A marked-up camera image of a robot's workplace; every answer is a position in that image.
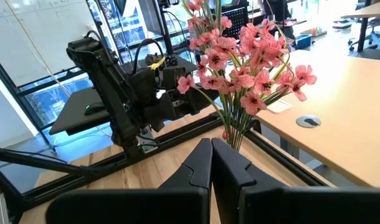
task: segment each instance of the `office chair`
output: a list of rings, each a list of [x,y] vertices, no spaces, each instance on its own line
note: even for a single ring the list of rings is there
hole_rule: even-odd
[[[364,7],[364,3],[357,3],[355,10],[361,9],[363,7]],[[362,21],[362,19],[358,19],[356,22],[361,23],[361,21]],[[368,27],[373,28],[371,33],[369,35],[367,35],[365,38],[366,40],[369,40],[369,45],[370,45],[368,47],[369,49],[376,49],[376,48],[378,48],[378,46],[380,46],[380,34],[378,34],[374,31],[374,28],[376,26],[380,26],[380,17],[375,17],[368,22]],[[348,41],[349,50],[353,51],[354,50],[353,46],[356,44],[359,44],[359,41],[353,42],[351,39],[349,39],[349,41]]]

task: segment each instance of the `floor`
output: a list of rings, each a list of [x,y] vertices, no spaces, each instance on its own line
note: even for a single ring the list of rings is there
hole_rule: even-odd
[[[329,28],[326,35],[316,39],[316,43],[310,47],[310,50],[318,54],[325,54],[328,57],[330,54],[333,54],[333,52],[335,52],[334,54],[349,55],[347,42],[351,38],[358,38],[359,27],[359,24],[354,24],[351,29],[341,32]],[[65,133],[49,136],[47,132],[48,130],[45,130],[49,141],[56,146],[57,157],[66,162],[73,161],[112,144],[110,137],[108,136],[111,134],[109,124],[104,124],[98,128],[92,128],[73,136],[67,136]],[[263,127],[262,134],[275,144],[280,145],[280,137],[271,130]],[[10,146],[8,149],[22,152],[34,152],[52,157],[56,156],[40,135]],[[301,152],[301,158],[304,161],[312,159],[305,152]],[[45,170],[0,162],[0,171],[2,171],[2,173],[18,188],[20,192],[26,192],[34,187],[39,174]],[[329,167],[320,166],[316,168],[316,171],[337,186],[354,185],[344,177],[332,171]]]

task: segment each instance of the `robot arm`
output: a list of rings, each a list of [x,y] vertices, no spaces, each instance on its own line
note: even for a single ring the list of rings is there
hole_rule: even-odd
[[[210,104],[197,90],[190,89],[185,95],[178,92],[177,82],[187,74],[183,67],[144,68],[126,74],[103,42],[91,37],[69,43],[67,54],[88,73],[110,114],[112,141],[130,157],[142,153],[136,137],[145,127],[151,125],[158,132],[164,127],[163,121],[196,114]],[[165,93],[158,99],[161,87]],[[215,90],[197,87],[212,99],[219,96]]]

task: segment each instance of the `wooden desk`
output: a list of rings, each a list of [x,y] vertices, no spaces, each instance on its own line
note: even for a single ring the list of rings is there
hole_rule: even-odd
[[[370,18],[370,17],[380,17],[380,2],[376,4],[372,4],[368,7],[364,7],[362,9],[356,10],[347,14],[345,16],[341,16],[341,18]]]
[[[288,95],[292,107],[262,111],[261,122],[356,184],[380,187],[380,60],[297,50],[291,64],[310,64],[316,84],[303,87],[305,102]],[[296,124],[308,114],[321,126]]]
[[[170,132],[185,124],[203,118],[213,111],[213,108],[209,107],[195,116],[186,116],[184,119],[169,123],[159,133],[155,133],[155,136]],[[157,188],[176,171],[180,164],[185,160],[185,158],[187,158],[190,152],[198,144],[201,138],[216,138],[222,136],[222,132],[223,128],[216,128],[206,134],[203,134],[202,136],[198,136],[190,141],[173,147],[172,149],[168,149],[167,151],[159,153],[153,157],[150,157],[149,159],[141,161],[133,166],[127,167],[119,172],[86,185],[81,189]],[[118,146],[110,146],[104,150],[95,152],[89,156],[85,156],[77,161],[74,161],[74,164],[87,166],[89,164],[96,163],[104,158],[117,154],[121,151],[122,149]],[[252,161],[252,163],[255,164],[259,169],[262,169],[284,184],[296,186],[306,185],[297,176],[286,170],[286,168],[284,168],[281,164],[272,159],[268,154],[266,154],[266,152],[246,139],[243,142],[240,152],[246,158]],[[325,181],[328,185],[332,186],[332,184],[327,182],[312,170],[310,170],[310,172],[321,180]],[[39,180],[36,183],[36,187],[58,179],[63,175],[64,174],[60,172],[54,171],[44,172],[39,177]],[[220,223],[214,195],[212,195],[211,201],[211,223]],[[49,203],[45,203],[24,213],[20,224],[45,224],[44,215],[47,207],[49,206]]]

